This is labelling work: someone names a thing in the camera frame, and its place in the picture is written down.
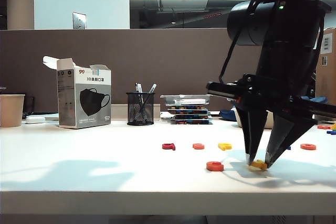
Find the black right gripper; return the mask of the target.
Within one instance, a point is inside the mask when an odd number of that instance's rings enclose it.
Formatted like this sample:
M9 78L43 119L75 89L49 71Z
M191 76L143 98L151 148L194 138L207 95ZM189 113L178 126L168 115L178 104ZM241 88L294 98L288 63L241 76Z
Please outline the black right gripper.
M269 110L274 114L274 124L266 149L265 163L270 168L283 152L311 129L317 120L291 115L289 112L312 113L335 118L335 106L303 99L291 84L297 80L284 70L279 76L245 74L232 83L224 83L223 76L233 54L232 42L218 82L209 82L208 94L225 97L236 105L244 134L246 162L251 165L258 151Z

